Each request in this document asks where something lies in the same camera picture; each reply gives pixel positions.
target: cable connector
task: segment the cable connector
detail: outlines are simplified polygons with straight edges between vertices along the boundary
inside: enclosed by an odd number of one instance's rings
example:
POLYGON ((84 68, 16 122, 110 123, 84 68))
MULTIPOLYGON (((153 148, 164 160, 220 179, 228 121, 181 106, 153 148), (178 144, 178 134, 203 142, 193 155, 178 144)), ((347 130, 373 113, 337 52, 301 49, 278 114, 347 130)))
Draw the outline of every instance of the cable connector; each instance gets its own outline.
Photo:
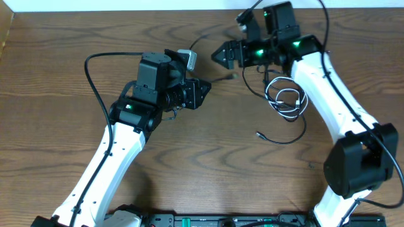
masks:
POLYGON ((256 132, 255 133, 258 137, 260 137, 261 139, 263 139, 263 140, 265 140, 265 141, 267 141, 268 140, 268 138, 266 138, 266 136, 264 135, 264 134, 262 134, 262 133, 260 133, 260 132, 256 132))

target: black bracket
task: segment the black bracket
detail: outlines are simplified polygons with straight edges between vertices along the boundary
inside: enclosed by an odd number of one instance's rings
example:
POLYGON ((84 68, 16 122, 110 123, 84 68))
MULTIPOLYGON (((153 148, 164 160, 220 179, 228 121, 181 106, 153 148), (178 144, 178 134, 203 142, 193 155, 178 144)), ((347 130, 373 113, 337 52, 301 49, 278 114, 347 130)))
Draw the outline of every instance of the black bracket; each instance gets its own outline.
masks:
MULTIPOLYGON (((398 133, 392 124, 374 124, 372 130, 393 157, 398 133)), ((368 132, 346 133, 339 139, 324 162, 328 185, 344 199, 365 189, 376 190, 393 174, 393 162, 368 132)))

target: green led light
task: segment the green led light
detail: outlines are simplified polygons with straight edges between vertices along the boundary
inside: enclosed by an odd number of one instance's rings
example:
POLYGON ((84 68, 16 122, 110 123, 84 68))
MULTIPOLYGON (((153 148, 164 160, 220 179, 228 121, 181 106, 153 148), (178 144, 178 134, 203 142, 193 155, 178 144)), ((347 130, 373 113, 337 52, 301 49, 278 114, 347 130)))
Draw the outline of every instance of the green led light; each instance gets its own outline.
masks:
POLYGON ((261 56, 261 55, 264 54, 264 50, 257 50, 256 54, 257 54, 258 56, 261 56))
POLYGON ((293 45, 295 45, 295 47, 299 47, 300 41, 293 42, 293 45))

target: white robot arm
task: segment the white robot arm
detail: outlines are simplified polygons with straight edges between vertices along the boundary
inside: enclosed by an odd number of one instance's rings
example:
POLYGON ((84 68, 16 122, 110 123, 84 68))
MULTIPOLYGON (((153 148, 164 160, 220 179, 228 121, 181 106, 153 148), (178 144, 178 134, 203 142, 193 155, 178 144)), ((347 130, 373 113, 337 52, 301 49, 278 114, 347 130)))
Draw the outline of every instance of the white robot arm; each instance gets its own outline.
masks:
MULTIPOLYGON (((109 204, 121 183, 129 165, 145 146, 146 140, 143 132, 136 132, 135 128, 123 123, 112 126, 114 144, 105 163, 91 184, 78 211, 74 226, 103 226, 104 217, 109 204)), ((52 217, 58 217, 60 224, 69 226, 73 215, 73 208, 87 185, 90 177, 98 167, 108 148, 109 132, 105 128, 100 146, 76 187, 63 204, 58 207, 52 217)))
MULTIPOLYGON (((320 59, 320 52, 303 56, 302 60, 293 63, 291 75, 294 81, 307 93, 322 116, 335 144, 339 138, 345 137, 345 134, 349 131, 358 134, 366 130, 355 120, 355 117, 353 117, 324 77, 320 59)), ((328 54, 325 55, 325 63, 334 84, 349 104, 357 110, 363 121, 370 128, 373 128, 373 124, 377 123, 376 119, 370 116, 348 91, 331 65, 328 54)), ((370 190, 363 190, 355 193, 351 198, 344 199, 342 196, 335 194, 329 186, 321 202, 314 208, 314 214, 321 226, 338 226, 355 200, 364 198, 370 193, 370 190)))

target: black cable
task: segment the black cable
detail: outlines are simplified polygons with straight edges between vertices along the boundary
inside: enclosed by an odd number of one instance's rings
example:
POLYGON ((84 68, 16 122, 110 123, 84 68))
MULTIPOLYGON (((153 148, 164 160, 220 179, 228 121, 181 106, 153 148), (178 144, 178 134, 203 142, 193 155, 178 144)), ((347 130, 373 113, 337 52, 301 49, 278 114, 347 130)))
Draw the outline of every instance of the black cable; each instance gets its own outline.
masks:
POLYGON ((359 204, 360 204, 360 201, 358 201, 356 199, 355 202, 351 205, 351 207, 349 207, 349 210, 347 211, 347 213, 341 218, 341 221, 337 227, 343 226, 343 223, 345 222, 346 218, 349 217, 353 213, 353 211, 356 209, 357 206, 359 206, 359 204))
POLYGON ((300 226, 304 226, 304 225, 302 224, 302 222, 300 221, 300 219, 297 217, 297 215, 296 215, 295 213, 293 213, 293 212, 290 212, 290 211, 283 211, 283 212, 280 212, 280 213, 278 214, 278 216, 276 217, 277 220, 280 221, 280 216, 282 216, 282 215, 284 215, 284 214, 291 214, 291 215, 294 215, 295 218, 297 219, 297 221, 299 222, 300 226))
MULTIPOLYGON (((266 101, 273 101, 273 100, 270 100, 270 99, 268 99, 267 97, 265 97, 265 96, 263 96, 263 95, 257 93, 256 91, 254 91, 254 90, 248 85, 247 80, 246 80, 246 77, 245 77, 245 75, 244 75, 245 69, 246 69, 246 68, 243 68, 243 69, 242 69, 242 74, 241 74, 241 75, 242 75, 242 78, 243 78, 243 80, 244 80, 244 83, 246 84, 247 88, 251 91, 251 93, 254 94, 254 95, 256 95, 256 96, 258 96, 258 97, 260 97, 260 98, 262 98, 262 99, 264 99, 264 100, 266 100, 266 101)), ((290 104, 288 104, 288 103, 282 103, 280 106, 283 107, 283 108, 292 108, 292 107, 293 107, 292 105, 290 105, 290 104)), ((263 139, 263 140, 265 140, 265 141, 268 141, 268 142, 271 142, 271 143, 274 143, 274 144, 281 144, 281 145, 292 144, 292 143, 298 141, 299 139, 301 139, 301 138, 303 137, 303 135, 306 133, 307 122, 306 122, 306 119, 304 118, 303 114, 300 114, 300 115, 302 116, 302 120, 303 120, 303 123, 304 123, 303 131, 302 131, 302 133, 301 133, 298 137, 296 137, 295 139, 293 139, 293 140, 291 140, 291 141, 289 141, 289 142, 273 141, 273 140, 271 140, 271 139, 268 139, 262 132, 258 132, 258 131, 256 132, 256 135, 257 135, 258 137, 260 137, 261 139, 263 139)), ((294 122, 295 120, 297 120, 297 117, 296 117, 295 119, 293 119, 293 120, 288 120, 288 119, 285 118, 285 117, 284 117, 284 119, 287 120, 288 122, 294 122)))
POLYGON ((391 155, 391 153, 388 151, 388 149, 386 148, 386 146, 383 144, 383 142, 380 140, 380 138, 378 138, 375 133, 372 132, 371 128, 369 126, 367 126, 367 124, 360 118, 360 116, 358 114, 356 114, 355 110, 349 105, 349 103, 347 102, 347 100, 344 98, 344 96, 341 94, 341 92, 338 90, 338 88, 335 86, 333 80, 330 77, 330 73, 327 71, 326 69, 326 65, 325 65, 325 59, 324 59, 324 53, 326 50, 326 45, 327 45, 327 40, 328 40, 328 32, 330 30, 330 19, 328 18, 328 12, 327 9, 323 3, 322 0, 319 0, 320 4, 323 7, 323 11, 324 11, 324 15, 326 17, 326 34, 324 36, 324 42, 323 42, 323 48, 321 50, 321 65, 323 67, 323 71, 324 71, 324 76, 326 76, 328 82, 330 83, 331 87, 333 87, 333 89, 335 90, 335 93, 340 97, 341 101, 345 104, 345 106, 349 109, 349 111, 351 112, 351 114, 355 117, 355 119, 366 129, 366 131, 376 140, 376 142, 378 143, 378 145, 382 148, 382 150, 384 152, 386 152, 386 154, 389 156, 389 158, 391 159, 391 161, 393 162, 394 167, 396 168, 398 177, 400 179, 401 182, 401 187, 402 187, 402 193, 401 193, 401 199, 397 204, 394 205, 385 205, 385 204, 381 204, 378 202, 374 202, 374 201, 370 201, 367 199, 358 199, 358 201, 360 202, 366 202, 381 208, 386 208, 386 209, 395 209, 398 208, 400 206, 402 206, 404 204, 404 177, 403 177, 403 172, 399 166, 399 164, 397 163, 396 159, 393 157, 393 155, 391 155))
POLYGON ((208 37, 210 34, 206 34, 206 35, 201 35, 199 38, 197 38, 189 47, 189 50, 192 50, 192 48, 195 46, 196 43, 198 43, 202 38, 206 38, 208 37))
POLYGON ((300 133, 300 135, 299 135, 298 137, 296 137, 295 139, 293 139, 293 140, 291 140, 291 141, 289 141, 289 142, 273 141, 273 140, 271 140, 271 139, 268 139, 264 134, 262 134, 261 132, 258 132, 258 131, 256 132, 256 134, 257 134, 257 136, 260 137, 261 139, 263 139, 263 140, 265 140, 265 141, 268 141, 268 142, 271 142, 271 143, 274 143, 274 144, 280 144, 280 145, 292 144, 292 143, 298 141, 299 139, 301 139, 301 138, 304 136, 304 134, 306 133, 306 129, 307 129, 307 122, 306 122, 306 119, 304 118, 303 113, 302 113, 300 116, 302 117, 302 120, 303 120, 303 123, 304 123, 303 131, 302 131, 302 133, 300 133))
POLYGON ((142 55, 142 53, 134 53, 134 52, 109 52, 109 53, 92 54, 92 55, 88 56, 88 57, 86 58, 86 61, 84 62, 84 72, 85 72, 85 74, 86 74, 88 83, 90 84, 91 89, 93 90, 94 95, 95 95, 95 97, 97 98, 97 100, 98 100, 98 102, 99 102, 99 104, 100 104, 100 106, 101 106, 101 108, 102 108, 102 111, 103 111, 103 113, 104 113, 105 119, 106 119, 106 121, 107 121, 108 132, 109 132, 109 143, 108 143, 108 148, 107 148, 107 150, 105 151, 104 157, 102 158, 100 164, 98 164, 98 167, 95 169, 93 175, 91 176, 91 178, 89 179, 89 181, 88 181, 86 187, 84 188, 83 192, 81 193, 80 198, 79 198, 78 201, 77 201, 77 204, 76 204, 75 207, 73 208, 73 215, 72 215, 72 217, 71 217, 71 219, 70 219, 70 224, 69 224, 70 227, 73 227, 73 226, 74 226, 74 222, 76 221, 77 214, 78 214, 79 211, 80 211, 81 203, 83 202, 83 199, 84 199, 84 197, 86 196, 86 193, 87 193, 88 189, 90 188, 91 184, 93 183, 93 181, 94 181, 95 177, 97 176, 98 172, 100 171, 102 165, 105 163, 106 159, 107 159, 108 156, 110 155, 110 151, 111 151, 111 148, 112 148, 112 142, 113 142, 113 140, 114 140, 114 137, 113 137, 113 135, 112 135, 112 126, 111 126, 111 122, 110 122, 110 119, 109 119, 108 111, 107 111, 107 109, 106 109, 106 107, 105 107, 105 105, 104 105, 104 102, 103 102, 102 99, 101 99, 100 94, 98 93, 97 89, 95 88, 95 85, 94 85, 93 81, 91 80, 90 74, 88 73, 88 61, 89 61, 91 58, 100 57, 100 56, 109 56, 109 55, 142 55))
POLYGON ((264 224, 276 224, 277 226, 285 226, 285 227, 296 227, 295 224, 284 223, 280 221, 258 221, 255 223, 245 224, 240 227, 255 227, 255 226, 263 226, 264 224))

